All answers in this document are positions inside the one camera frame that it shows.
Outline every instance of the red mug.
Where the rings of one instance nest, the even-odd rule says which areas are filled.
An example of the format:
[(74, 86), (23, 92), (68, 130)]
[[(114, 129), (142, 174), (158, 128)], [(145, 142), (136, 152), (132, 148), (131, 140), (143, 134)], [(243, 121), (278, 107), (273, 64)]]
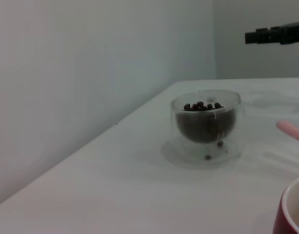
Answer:
[(273, 234), (299, 234), (299, 179), (283, 192)]

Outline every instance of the red cup rim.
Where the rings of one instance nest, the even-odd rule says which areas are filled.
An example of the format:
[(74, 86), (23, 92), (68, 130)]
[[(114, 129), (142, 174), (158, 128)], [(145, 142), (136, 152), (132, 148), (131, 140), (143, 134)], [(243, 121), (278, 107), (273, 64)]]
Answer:
[(293, 181), (288, 187), (285, 189), (284, 193), (282, 194), (281, 200), (281, 207), (284, 212), (285, 217), (287, 218), (288, 223), (291, 225), (292, 228), (295, 229), (296, 232), (299, 233), (299, 227), (294, 223), (291, 216), (289, 215), (288, 208), (287, 208), (287, 198), (291, 191), (291, 189), (299, 183), (299, 178)]

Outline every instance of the white table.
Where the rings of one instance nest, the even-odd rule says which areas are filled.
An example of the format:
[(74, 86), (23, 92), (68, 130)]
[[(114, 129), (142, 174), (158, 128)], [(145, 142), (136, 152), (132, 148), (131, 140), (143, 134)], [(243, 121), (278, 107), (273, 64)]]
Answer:
[(193, 170), (167, 159), (170, 101), (214, 88), (292, 92), (299, 79), (172, 85), (1, 204), (0, 234), (271, 233), (293, 178), (261, 173), (243, 160)]

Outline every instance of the white wall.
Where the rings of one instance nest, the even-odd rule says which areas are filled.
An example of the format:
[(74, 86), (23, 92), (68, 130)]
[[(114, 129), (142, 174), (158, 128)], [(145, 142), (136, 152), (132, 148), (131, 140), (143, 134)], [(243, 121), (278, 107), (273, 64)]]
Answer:
[(211, 0), (0, 0), (0, 202), (172, 82), (215, 77)]
[(217, 78), (299, 77), (299, 43), (245, 45), (244, 33), (299, 21), (299, 0), (214, 0)]

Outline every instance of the glass bowl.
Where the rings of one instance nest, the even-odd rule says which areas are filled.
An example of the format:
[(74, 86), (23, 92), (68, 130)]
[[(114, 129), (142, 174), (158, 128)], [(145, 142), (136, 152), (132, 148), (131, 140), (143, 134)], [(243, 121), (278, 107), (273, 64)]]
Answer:
[[(201, 110), (203, 102), (213, 109)], [(240, 156), (245, 145), (244, 111), (238, 93), (205, 90), (177, 97), (171, 103), (170, 142), (175, 153), (193, 163), (217, 165)]]

